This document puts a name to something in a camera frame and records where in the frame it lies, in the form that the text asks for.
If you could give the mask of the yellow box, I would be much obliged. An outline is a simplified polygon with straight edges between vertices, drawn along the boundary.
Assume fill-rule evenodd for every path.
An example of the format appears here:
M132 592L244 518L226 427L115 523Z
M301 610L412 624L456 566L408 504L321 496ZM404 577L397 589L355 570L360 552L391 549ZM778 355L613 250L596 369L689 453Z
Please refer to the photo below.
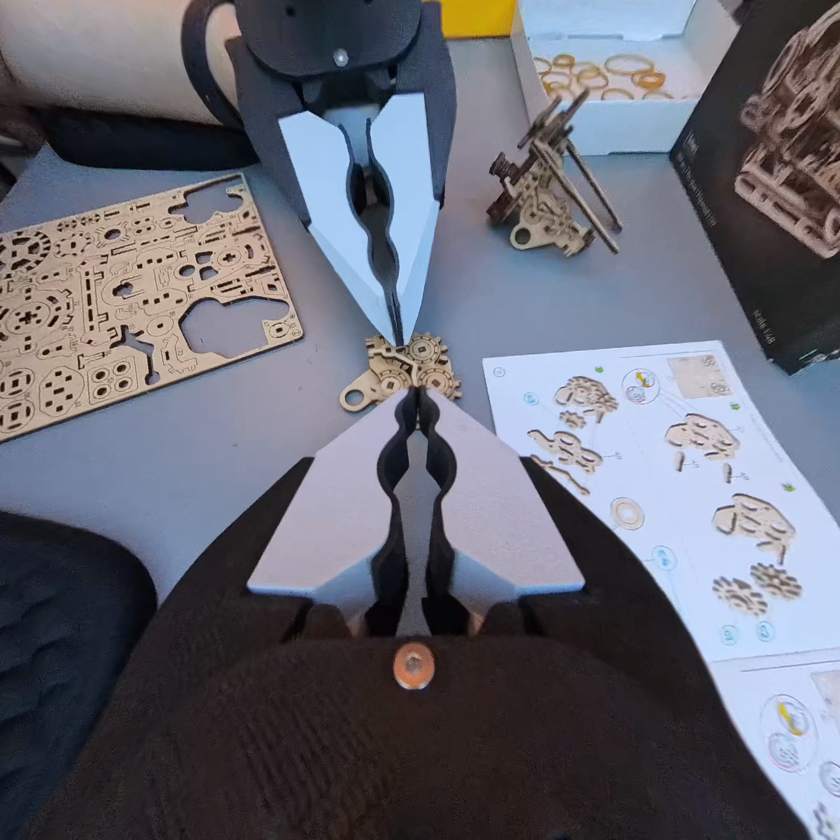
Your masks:
M516 1L440 1L444 36L453 39L506 38Z

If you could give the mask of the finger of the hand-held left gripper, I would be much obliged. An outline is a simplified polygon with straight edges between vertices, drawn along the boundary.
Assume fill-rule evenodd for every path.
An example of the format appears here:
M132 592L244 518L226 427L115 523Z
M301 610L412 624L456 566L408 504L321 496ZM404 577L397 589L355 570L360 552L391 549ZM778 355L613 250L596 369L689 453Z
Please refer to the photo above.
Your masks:
M413 336L438 221L423 93L395 94L370 123L371 162L390 197L387 241L395 254L393 340Z
M278 120L281 137L306 204L308 231L370 322L390 341L403 342L392 294L371 267L371 237L354 211L354 158L346 133L303 111Z

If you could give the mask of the laser-cut plywood parts sheet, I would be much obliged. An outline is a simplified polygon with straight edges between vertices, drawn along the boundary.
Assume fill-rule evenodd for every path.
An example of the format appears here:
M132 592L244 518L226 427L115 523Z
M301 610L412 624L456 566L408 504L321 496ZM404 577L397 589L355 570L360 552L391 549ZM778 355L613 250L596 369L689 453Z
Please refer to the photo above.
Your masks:
M303 338L242 172L2 233L1 269L2 442ZM287 306L263 347L189 346L196 304L252 300Z

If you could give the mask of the black product box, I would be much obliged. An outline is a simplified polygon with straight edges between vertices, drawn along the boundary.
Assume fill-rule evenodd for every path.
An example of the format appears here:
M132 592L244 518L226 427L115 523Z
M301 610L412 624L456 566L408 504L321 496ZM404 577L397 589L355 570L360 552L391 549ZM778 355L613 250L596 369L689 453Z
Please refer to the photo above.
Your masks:
M839 355L839 2L750 2L670 153L764 354Z

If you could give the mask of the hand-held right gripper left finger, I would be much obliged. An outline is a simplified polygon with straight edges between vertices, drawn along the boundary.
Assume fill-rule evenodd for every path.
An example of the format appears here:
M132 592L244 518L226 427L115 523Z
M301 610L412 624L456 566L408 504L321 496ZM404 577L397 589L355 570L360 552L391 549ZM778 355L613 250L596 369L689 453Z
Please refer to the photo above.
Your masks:
M417 425L416 387L401 390L305 459L306 470L255 569L258 595L335 606L371 636L393 636L408 569L395 487Z

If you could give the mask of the grey desk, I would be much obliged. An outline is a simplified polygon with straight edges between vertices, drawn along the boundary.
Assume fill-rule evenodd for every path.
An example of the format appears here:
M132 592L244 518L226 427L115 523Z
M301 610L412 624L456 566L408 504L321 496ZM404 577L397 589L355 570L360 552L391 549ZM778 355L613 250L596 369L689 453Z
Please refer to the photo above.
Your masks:
M458 114L422 332L444 339L459 404L492 428L485 358L719 340L784 450L838 519L838 362L768 362L667 156L591 159L620 251L519 253L487 225L488 174L529 118L506 40L450 43ZM110 537L163 601L195 558L300 457L359 419L339 393L374 331L259 167L245 172L304 339L2 445L2 509Z

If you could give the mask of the small wooden gear assembly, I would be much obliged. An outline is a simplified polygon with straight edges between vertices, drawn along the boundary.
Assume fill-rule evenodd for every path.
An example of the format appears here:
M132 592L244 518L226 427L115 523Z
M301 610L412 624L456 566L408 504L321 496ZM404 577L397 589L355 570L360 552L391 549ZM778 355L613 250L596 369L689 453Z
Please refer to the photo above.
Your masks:
M393 345L377 334L365 341L365 348L369 369L339 395L345 411L361 412L411 386L434 388L452 402L461 398L462 382L452 369L441 337L414 332L406 344Z

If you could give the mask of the white instruction booklet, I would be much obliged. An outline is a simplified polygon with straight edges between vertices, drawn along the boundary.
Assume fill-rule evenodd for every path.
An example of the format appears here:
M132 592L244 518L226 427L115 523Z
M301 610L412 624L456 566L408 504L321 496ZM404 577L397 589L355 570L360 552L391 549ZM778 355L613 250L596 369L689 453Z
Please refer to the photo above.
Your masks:
M497 435L636 554L760 767L838 838L838 525L723 345L482 363Z

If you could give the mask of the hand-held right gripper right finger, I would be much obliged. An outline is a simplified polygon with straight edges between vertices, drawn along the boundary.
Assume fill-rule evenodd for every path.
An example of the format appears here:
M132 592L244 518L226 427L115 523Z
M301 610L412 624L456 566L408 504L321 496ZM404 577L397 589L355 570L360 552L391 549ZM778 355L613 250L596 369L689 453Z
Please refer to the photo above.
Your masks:
M467 635L497 604L583 590L518 453L434 389L417 391L417 418L439 487L422 600L430 632Z

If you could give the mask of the partly built wooden model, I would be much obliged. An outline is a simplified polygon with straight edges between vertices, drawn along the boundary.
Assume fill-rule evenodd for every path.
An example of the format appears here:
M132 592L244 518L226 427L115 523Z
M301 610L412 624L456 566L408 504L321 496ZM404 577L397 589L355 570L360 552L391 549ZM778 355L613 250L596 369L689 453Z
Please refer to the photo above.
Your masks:
M614 206L571 140L572 119L589 95L589 89L584 89L565 109L560 108L561 96L556 96L519 141L518 149L526 152L523 161L511 161L500 152L490 166L489 174L498 179L501 191L486 213L493 227L515 219L509 236L514 249L553 245L571 257L599 238L613 254L619 252L618 244L564 167L565 159L570 158L604 207L612 226L622 231L623 224Z

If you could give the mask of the pile of yellow rubber bands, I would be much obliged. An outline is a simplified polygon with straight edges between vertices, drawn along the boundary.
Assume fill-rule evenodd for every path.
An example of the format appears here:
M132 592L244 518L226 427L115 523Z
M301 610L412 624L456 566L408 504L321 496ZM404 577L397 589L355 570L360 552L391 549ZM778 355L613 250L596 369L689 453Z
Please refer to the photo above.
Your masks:
M670 100L667 74L655 61L638 53L619 53L603 61L560 53L532 58L542 90L549 100L571 102L583 92L601 101Z

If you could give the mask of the white cardboard box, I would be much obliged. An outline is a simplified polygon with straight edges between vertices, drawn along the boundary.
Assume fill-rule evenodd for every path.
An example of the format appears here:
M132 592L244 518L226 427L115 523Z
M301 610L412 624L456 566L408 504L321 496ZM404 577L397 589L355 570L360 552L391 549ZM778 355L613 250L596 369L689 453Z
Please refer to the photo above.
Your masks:
M638 53L667 74L670 100L601 101L589 95L572 119L584 155L668 152L739 29L718 1L524 1L511 29L528 118L550 104L532 58L560 53L603 61Z

